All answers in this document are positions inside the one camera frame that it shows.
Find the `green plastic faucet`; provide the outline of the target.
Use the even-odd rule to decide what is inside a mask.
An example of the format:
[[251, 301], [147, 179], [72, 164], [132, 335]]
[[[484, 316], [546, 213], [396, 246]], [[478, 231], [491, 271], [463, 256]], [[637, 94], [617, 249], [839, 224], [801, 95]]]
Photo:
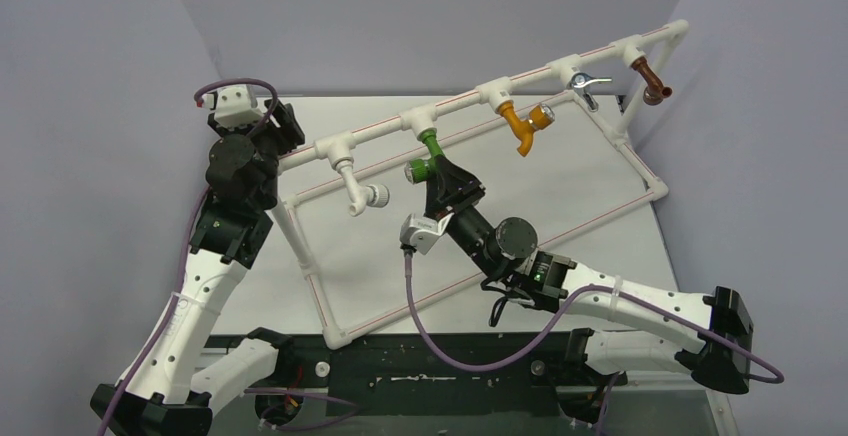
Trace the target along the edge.
[[407, 181], [413, 185], [427, 181], [434, 171], [435, 157], [443, 155], [443, 150], [438, 142], [437, 131], [435, 129], [423, 131], [418, 139], [427, 149], [429, 157], [415, 158], [406, 162], [404, 175]]

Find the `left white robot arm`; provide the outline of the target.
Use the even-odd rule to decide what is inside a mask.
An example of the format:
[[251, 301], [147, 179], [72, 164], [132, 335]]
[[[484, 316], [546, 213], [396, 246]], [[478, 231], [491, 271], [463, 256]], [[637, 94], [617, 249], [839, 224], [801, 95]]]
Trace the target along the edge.
[[207, 187], [190, 218], [179, 281], [157, 327], [114, 384], [90, 405], [100, 434], [206, 435], [214, 416], [252, 384], [283, 385], [295, 375], [289, 337], [258, 328], [206, 368], [199, 358], [225, 303], [257, 259], [278, 203], [281, 157], [305, 142], [287, 103], [227, 107], [208, 117]]

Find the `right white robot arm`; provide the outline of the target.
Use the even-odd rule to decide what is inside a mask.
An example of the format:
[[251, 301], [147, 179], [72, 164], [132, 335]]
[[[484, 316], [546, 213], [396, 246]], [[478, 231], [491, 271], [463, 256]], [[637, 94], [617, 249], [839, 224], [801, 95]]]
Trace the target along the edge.
[[627, 326], [629, 355], [637, 339], [648, 338], [671, 346], [669, 371], [723, 393], [748, 393], [754, 326], [737, 291], [664, 292], [542, 251], [528, 221], [510, 217], [492, 226], [475, 207], [482, 183], [442, 154], [410, 162], [406, 173], [411, 183], [426, 185], [425, 226], [448, 234], [483, 272], [481, 289], [499, 294], [490, 326], [510, 301], [550, 312], [554, 321], [572, 310]]

